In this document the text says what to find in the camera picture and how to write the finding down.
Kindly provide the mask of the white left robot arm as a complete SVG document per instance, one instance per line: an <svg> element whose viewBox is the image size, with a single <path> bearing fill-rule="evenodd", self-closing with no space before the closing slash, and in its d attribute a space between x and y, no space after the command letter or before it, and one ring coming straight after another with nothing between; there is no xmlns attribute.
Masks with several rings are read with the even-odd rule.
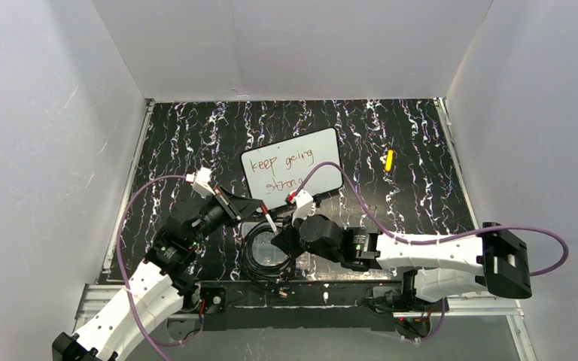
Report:
<svg viewBox="0 0 578 361"><path fill-rule="evenodd" d="M163 321L183 308L196 289L188 269L196 247L224 226L238 226L265 205L217 187L198 214L170 217L124 287L88 322L52 343L54 360L125 360Z"/></svg>

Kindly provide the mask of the red whiteboard marker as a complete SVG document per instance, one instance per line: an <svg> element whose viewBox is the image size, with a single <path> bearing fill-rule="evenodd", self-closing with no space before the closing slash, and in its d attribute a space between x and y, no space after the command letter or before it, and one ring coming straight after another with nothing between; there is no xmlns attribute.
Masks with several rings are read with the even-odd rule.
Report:
<svg viewBox="0 0 578 361"><path fill-rule="evenodd" d="M264 215L266 221L268 222L272 232L277 235L278 234L278 228L277 228L275 221L273 220L270 212L268 214L263 214L263 215Z"/></svg>

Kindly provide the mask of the small white whiteboard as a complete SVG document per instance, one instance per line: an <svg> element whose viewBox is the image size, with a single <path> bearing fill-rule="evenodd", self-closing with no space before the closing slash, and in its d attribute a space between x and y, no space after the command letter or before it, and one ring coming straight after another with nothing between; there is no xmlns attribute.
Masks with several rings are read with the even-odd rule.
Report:
<svg viewBox="0 0 578 361"><path fill-rule="evenodd" d="M270 210L285 206L309 172L323 162L341 166L338 132L328 127L252 150L240 156L251 198Z"/></svg>

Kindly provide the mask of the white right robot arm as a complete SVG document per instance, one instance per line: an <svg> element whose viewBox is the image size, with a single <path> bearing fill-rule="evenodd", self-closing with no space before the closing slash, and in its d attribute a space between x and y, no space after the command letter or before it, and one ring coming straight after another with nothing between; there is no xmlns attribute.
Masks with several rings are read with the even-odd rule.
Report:
<svg viewBox="0 0 578 361"><path fill-rule="evenodd" d="M532 296L528 247L499 223L445 238L391 237L363 227L343 228L316 214L284 226L271 242L288 256L311 253L354 272L412 267L401 294L428 303L480 291L506 299Z"/></svg>

